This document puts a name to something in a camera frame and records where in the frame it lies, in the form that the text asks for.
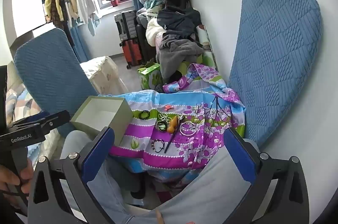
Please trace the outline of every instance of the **gray suitcase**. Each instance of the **gray suitcase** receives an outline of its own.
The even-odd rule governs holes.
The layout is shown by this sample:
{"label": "gray suitcase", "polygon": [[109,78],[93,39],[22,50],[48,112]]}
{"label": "gray suitcase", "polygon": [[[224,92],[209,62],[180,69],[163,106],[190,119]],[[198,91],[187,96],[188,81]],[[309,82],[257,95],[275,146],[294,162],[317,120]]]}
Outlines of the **gray suitcase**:
{"label": "gray suitcase", "polygon": [[130,40],[133,38],[137,38],[136,25],[135,25],[135,19],[136,19],[135,10],[122,12],[122,13],[116,14],[114,17],[115,17],[117,28],[119,30],[121,41],[126,41],[126,40]]}

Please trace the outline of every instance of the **red suitcase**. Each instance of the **red suitcase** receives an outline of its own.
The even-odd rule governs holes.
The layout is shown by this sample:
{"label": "red suitcase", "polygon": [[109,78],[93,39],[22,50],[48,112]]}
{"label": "red suitcase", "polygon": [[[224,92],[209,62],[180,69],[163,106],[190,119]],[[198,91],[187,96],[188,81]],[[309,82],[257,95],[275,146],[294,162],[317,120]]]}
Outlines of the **red suitcase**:
{"label": "red suitcase", "polygon": [[142,64],[142,54],[137,38],[122,41],[120,47],[122,47],[123,54],[128,63],[127,69],[130,69],[131,66],[139,66]]}

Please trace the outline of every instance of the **suitcase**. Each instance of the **suitcase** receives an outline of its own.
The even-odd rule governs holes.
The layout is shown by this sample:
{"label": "suitcase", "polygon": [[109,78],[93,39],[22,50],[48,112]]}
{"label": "suitcase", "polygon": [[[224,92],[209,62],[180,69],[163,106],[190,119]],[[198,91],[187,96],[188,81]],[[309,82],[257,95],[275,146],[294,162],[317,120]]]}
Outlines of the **suitcase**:
{"label": "suitcase", "polygon": [[135,10],[121,12],[114,16],[121,41],[137,38]]}
{"label": "suitcase", "polygon": [[136,26],[137,38],[140,43],[141,52],[145,62],[149,62],[151,59],[156,58],[156,48],[152,47],[146,39],[146,29],[138,24]]}
{"label": "suitcase", "polygon": [[131,66],[139,66],[143,63],[140,46],[137,38],[122,41],[120,47],[123,49],[123,54],[128,63],[127,69],[130,69]]}

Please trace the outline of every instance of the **open box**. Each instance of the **open box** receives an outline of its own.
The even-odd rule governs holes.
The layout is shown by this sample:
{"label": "open box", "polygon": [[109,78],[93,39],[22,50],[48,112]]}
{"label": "open box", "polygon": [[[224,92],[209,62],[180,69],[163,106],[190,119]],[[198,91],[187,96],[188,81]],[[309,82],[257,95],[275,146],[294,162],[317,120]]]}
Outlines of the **open box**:
{"label": "open box", "polygon": [[92,139],[104,127],[110,127],[115,133],[114,145],[119,146],[132,117],[132,111],[124,98],[89,96],[70,122]]}

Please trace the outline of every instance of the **windowsill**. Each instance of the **windowsill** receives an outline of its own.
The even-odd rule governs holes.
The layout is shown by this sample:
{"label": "windowsill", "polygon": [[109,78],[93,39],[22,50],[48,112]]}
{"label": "windowsill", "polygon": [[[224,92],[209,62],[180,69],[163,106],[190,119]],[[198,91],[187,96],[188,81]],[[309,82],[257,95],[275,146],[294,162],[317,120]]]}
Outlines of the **windowsill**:
{"label": "windowsill", "polygon": [[133,2],[132,2],[132,0],[131,0],[131,1],[127,1],[127,2],[120,3],[120,4],[118,4],[117,7],[113,7],[113,6],[111,6],[111,7],[106,7],[106,8],[104,8],[104,9],[102,9],[102,10],[100,11],[100,14],[101,14],[102,16],[105,16],[105,15],[107,15],[107,14],[111,14],[111,13],[113,13],[113,12],[118,12],[118,11],[124,10],[124,9],[126,9],[126,8],[130,8],[130,7],[133,7],[133,6],[134,6],[134,4],[133,4]]}

